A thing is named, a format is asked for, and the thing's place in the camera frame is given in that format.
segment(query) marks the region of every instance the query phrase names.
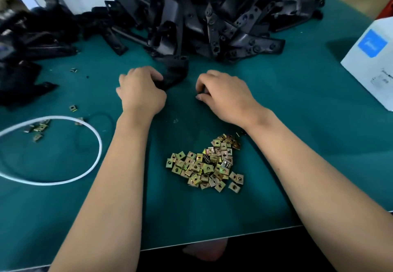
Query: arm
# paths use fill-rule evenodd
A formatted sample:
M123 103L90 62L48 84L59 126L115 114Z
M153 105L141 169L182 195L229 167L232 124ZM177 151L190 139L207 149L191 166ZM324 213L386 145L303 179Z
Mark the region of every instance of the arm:
M337 271L393 271L393 217L388 212L259 105L244 81L208 71L196 90L204 87L209 94L197 99L251 136Z
M143 172L151 120L166 94L151 67L120 76L123 104L113 140L50 272L135 271L141 242Z

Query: green workbench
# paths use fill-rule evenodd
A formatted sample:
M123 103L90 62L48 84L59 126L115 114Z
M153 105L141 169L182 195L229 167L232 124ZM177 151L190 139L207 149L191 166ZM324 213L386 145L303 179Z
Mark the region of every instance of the green workbench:
M150 129L142 250L301 224L247 136L234 156L234 171L245 175L238 195L228 188L222 193L191 188L165 168L172 152L200 152L218 135L235 131L195 99L197 77L208 69L245 80L255 99L386 210L393 210L393 113L340 65L371 20L338 0L327 0L324 12L323 21L274 35L287 40L282 55L259 55L234 65L191 57L189 76L167 91L166 106ZM40 116L84 117L100 133L105 155L121 114L115 92L119 75L157 65L140 46L125 43L130 50L119 57L97 36L78 43L82 52L77 56L40 62L40 81L60 87L25 107L0 108L0 129ZM78 111L71 113L70 105ZM71 121L52 121L38 143L22 131L1 138L0 170L30 180L65 180L85 172L97 151L90 130ZM81 180L58 186L0 178L0 271L52 262L98 167Z

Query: blue logo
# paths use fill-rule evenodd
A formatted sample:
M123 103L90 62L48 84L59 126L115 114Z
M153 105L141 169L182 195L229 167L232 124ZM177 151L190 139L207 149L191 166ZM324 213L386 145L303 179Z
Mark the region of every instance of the blue logo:
M371 29L358 44L358 47L370 58L375 58L386 45L387 41Z

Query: white cardboard box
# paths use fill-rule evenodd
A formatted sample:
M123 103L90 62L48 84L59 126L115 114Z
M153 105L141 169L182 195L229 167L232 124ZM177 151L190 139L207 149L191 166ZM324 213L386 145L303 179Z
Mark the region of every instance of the white cardboard box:
M374 21L341 65L393 112L393 17Z

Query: hand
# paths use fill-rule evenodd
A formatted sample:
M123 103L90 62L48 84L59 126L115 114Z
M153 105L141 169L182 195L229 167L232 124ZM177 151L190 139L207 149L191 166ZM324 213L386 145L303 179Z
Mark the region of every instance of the hand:
M227 73L209 70L202 73L196 82L196 98L206 103L223 121L247 130L267 116L269 110L261 106L252 96L246 83Z
M162 81L163 76L151 66L131 69L119 77L120 87L116 92L123 104L123 112L136 112L137 116L152 119L165 105L167 95L153 81Z

